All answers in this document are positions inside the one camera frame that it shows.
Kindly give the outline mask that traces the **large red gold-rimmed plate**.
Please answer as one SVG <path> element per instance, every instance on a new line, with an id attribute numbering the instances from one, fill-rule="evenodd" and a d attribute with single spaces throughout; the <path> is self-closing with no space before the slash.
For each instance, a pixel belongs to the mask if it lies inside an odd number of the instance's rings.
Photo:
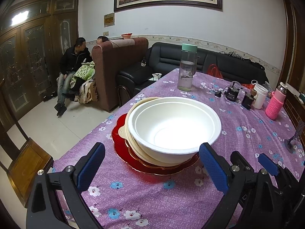
<path id="1" fill-rule="evenodd" d="M 112 140 L 114 142 L 114 150 L 119 158 L 128 164 L 132 169 L 140 173 L 153 174 L 159 176 L 168 176 L 177 174 L 187 168 L 177 168 L 177 169 L 159 169 L 159 168 L 150 168 L 142 164 L 140 161 L 133 159 L 128 152 L 128 149 L 125 145 L 124 139 L 119 135 L 119 129 L 125 124 L 127 113 L 121 115 L 116 123 L 116 126 L 112 130 Z"/>

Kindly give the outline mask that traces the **cream plastic colander bowl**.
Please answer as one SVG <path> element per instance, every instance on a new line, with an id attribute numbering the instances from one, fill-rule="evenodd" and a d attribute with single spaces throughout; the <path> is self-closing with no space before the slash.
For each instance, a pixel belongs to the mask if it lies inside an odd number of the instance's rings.
<path id="1" fill-rule="evenodd" d="M 134 112 L 134 110 L 143 104 L 149 103 L 153 100 L 160 100 L 160 99 L 161 99 L 161 97 L 148 97 L 148 98 L 144 98 L 140 102 L 133 105 L 127 113 L 127 116 L 125 119 L 125 124 L 119 129 L 119 135 L 123 139 L 126 139 L 129 142 L 129 144 L 134 147 L 134 150 L 136 150 L 138 152 L 138 154 L 140 154 L 140 150 L 142 150 L 143 152 L 148 154 L 153 159 L 159 160 L 164 163 L 179 164 L 179 163 L 185 162 L 185 161 L 189 160 L 191 157 L 193 157 L 196 153 L 195 154 L 186 154 L 186 155 L 169 155 L 169 154 L 154 152 L 152 150 L 149 150 L 147 147 L 145 147 L 140 142 L 138 142 L 130 131 L 132 128 L 131 127 L 132 126 L 131 115 Z"/>

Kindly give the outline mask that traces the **small red gold-rimmed plate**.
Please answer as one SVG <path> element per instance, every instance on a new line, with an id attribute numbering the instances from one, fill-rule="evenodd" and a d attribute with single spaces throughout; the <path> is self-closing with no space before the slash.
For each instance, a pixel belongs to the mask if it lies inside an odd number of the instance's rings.
<path id="1" fill-rule="evenodd" d="M 150 168 L 159 168 L 159 169 L 177 169 L 177 168 L 189 168 L 197 163 L 199 159 L 198 153 L 195 154 L 193 157 L 191 157 L 189 160 L 179 163 L 179 164 L 173 164 L 173 163 L 164 163 L 159 160 L 153 159 L 148 154 L 140 150 L 140 154 L 136 150 L 134 150 L 134 147 L 129 144 L 129 142 L 124 139 L 125 145 L 128 149 L 129 154 L 133 159 L 136 159 L 140 161 L 142 164 L 144 164 L 147 167 Z"/>

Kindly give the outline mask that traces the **wooden chair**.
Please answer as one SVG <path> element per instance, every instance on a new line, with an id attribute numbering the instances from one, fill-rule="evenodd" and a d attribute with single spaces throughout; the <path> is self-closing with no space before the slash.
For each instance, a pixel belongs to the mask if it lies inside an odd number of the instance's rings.
<path id="1" fill-rule="evenodd" d="M 12 160 L 8 168 L 3 164 L 1 164 L 1 167 L 6 172 L 9 182 L 21 204 L 26 208 L 35 176 L 39 170 L 48 172 L 48 170 L 53 167 L 54 160 L 53 157 L 41 148 L 32 138 L 28 137 L 20 126 L 5 97 L 4 84 L 5 79 L 2 79 L 1 100 L 4 102 L 4 107 L 14 121 L 14 125 L 17 126 L 20 133 L 23 135 L 25 143 L 21 148 L 17 148 L 5 131 L 4 126 L 1 125 L 1 147 Z"/>

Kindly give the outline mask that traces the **pink sleeved bottle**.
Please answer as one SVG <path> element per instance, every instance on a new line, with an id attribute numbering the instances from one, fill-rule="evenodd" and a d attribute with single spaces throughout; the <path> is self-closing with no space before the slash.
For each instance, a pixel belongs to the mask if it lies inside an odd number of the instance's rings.
<path id="1" fill-rule="evenodd" d="M 271 99 L 265 110 L 265 114 L 271 119 L 275 120 L 283 107 L 286 99 L 287 86 L 280 82 L 274 92 L 271 93 Z"/>

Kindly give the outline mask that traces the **purple floral tablecloth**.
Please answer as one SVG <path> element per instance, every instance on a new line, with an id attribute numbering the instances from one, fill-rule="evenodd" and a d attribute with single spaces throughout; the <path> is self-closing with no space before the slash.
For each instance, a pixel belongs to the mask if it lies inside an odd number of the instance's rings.
<path id="1" fill-rule="evenodd" d="M 295 178 L 301 177 L 304 148 L 296 141 L 293 152 L 286 150 L 284 140 L 295 128 L 285 110 L 271 120 L 262 109 L 247 110 L 240 102 L 218 98 L 214 92 L 227 87 L 228 81 L 200 72 L 189 92 L 180 91 L 177 81 L 175 69 L 141 90 L 54 164 L 54 171 L 60 172 L 76 164 L 95 143 L 105 145 L 105 158 L 82 194 L 104 228 L 201 228 L 222 198 L 198 156 L 177 167 L 156 167 L 139 160 L 119 136 L 128 111 L 151 97 L 182 97 L 207 104 L 222 123 L 213 144 L 218 154 L 229 159 L 239 151 L 255 170 L 261 168 L 258 156 L 266 154 Z"/>

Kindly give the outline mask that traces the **dark jar with cork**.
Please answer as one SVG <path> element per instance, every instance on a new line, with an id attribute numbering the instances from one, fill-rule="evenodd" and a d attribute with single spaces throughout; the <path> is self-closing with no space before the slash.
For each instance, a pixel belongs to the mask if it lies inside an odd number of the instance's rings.
<path id="1" fill-rule="evenodd" d="M 252 104 L 255 101 L 256 91 L 254 89 L 250 90 L 249 93 L 245 93 L 245 96 L 241 102 L 241 105 L 246 108 L 247 110 L 250 110 L 252 107 Z"/>

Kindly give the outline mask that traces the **black small device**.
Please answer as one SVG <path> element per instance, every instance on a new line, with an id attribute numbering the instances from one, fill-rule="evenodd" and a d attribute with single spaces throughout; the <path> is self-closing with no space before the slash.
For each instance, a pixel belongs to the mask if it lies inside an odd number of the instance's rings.
<path id="1" fill-rule="evenodd" d="M 241 89 L 241 84 L 237 81 L 233 81 L 229 86 L 225 88 L 224 95 L 227 100 L 236 102 Z"/>

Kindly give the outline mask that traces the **black charger adapter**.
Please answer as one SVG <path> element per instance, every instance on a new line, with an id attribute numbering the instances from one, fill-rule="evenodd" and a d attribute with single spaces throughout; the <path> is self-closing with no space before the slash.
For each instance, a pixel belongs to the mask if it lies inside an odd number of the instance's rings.
<path id="1" fill-rule="evenodd" d="M 222 96 L 222 92 L 220 90 L 214 92 L 214 95 L 218 98 L 220 98 Z"/>

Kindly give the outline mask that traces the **black leather sofa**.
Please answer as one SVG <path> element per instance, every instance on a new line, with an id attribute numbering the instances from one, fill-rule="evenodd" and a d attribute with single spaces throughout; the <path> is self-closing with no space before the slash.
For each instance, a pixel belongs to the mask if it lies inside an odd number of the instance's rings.
<path id="1" fill-rule="evenodd" d="M 141 90 L 153 83 L 153 74 L 165 76 L 179 68 L 184 62 L 193 71 L 207 74 L 211 65 L 216 65 L 223 79 L 237 81 L 240 84 L 250 84 L 256 80 L 263 85 L 269 82 L 263 65 L 244 58 L 234 51 L 213 52 L 197 48 L 194 51 L 183 50 L 183 46 L 156 42 L 146 51 L 141 60 L 125 67 L 116 75 L 119 105 L 122 106 Z"/>

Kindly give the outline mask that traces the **green patterned blanket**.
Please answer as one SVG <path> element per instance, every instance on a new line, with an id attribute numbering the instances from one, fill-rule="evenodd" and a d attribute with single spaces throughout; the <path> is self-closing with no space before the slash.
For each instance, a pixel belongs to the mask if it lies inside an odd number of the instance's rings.
<path id="1" fill-rule="evenodd" d="M 76 84 L 77 78 L 80 78 L 84 81 L 91 80 L 95 75 L 95 63 L 94 61 L 82 63 L 81 67 L 73 75 L 70 82 L 70 86 L 73 87 Z"/>

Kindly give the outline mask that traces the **seated man in black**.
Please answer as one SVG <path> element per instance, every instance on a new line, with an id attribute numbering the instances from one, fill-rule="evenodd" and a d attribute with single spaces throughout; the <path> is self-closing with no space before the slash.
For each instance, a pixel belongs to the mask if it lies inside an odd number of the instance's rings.
<path id="1" fill-rule="evenodd" d="M 65 96 L 63 95 L 70 87 L 73 75 L 81 67 L 82 63 L 92 61 L 89 49 L 86 47 L 86 40 L 83 37 L 76 39 L 75 45 L 68 48 L 59 62 L 59 78 L 57 83 L 57 104 L 54 109 L 57 117 L 61 117 L 67 110 L 65 106 Z"/>

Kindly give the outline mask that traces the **seated woman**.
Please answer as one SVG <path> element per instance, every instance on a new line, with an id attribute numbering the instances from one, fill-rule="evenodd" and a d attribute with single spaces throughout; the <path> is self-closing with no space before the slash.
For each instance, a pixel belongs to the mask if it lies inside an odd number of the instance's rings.
<path id="1" fill-rule="evenodd" d="M 96 44 L 101 44 L 103 42 L 109 41 L 108 37 L 106 36 L 99 36 L 96 40 Z"/>

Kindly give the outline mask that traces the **wooden glass door cabinet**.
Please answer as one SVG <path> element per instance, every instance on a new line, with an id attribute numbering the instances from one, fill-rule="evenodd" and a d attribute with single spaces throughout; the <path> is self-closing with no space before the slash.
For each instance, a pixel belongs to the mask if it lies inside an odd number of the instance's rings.
<path id="1" fill-rule="evenodd" d="M 1 79 L 17 118 L 57 90 L 59 61 L 78 35 L 79 0 L 24 0 L 1 21 Z"/>

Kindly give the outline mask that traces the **small wall certificate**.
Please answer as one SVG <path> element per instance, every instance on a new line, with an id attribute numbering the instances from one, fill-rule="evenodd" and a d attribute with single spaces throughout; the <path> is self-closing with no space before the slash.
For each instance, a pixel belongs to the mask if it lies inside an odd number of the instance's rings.
<path id="1" fill-rule="evenodd" d="M 115 25 L 115 13 L 110 13 L 104 15 L 104 27 L 114 26 Z"/>

